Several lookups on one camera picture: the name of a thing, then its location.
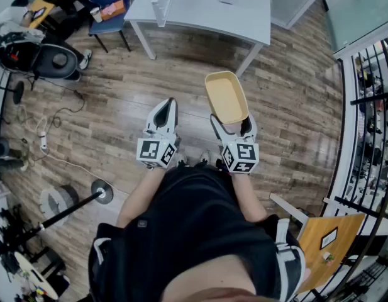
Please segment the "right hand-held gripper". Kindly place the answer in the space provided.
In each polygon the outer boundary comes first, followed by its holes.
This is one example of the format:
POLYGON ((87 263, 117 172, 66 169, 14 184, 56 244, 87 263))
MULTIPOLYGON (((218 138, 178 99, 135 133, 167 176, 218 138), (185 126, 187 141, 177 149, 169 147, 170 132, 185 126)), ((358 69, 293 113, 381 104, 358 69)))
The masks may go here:
POLYGON ((251 113, 241 122, 240 136, 228 132, 218 117, 210 115, 210 122, 218 140, 221 141, 221 157, 228 172, 250 174, 259 163, 256 142, 257 124, 251 113))

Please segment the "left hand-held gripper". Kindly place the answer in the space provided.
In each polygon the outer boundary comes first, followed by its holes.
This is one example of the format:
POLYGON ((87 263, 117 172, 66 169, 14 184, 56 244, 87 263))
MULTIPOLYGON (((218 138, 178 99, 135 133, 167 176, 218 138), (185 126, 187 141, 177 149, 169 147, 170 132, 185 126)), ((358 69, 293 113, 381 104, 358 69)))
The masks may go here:
POLYGON ((181 138, 175 130, 178 124, 178 104, 168 98, 154 107, 148 115, 144 138, 139 138, 136 159, 149 168, 166 169, 178 152, 181 138))

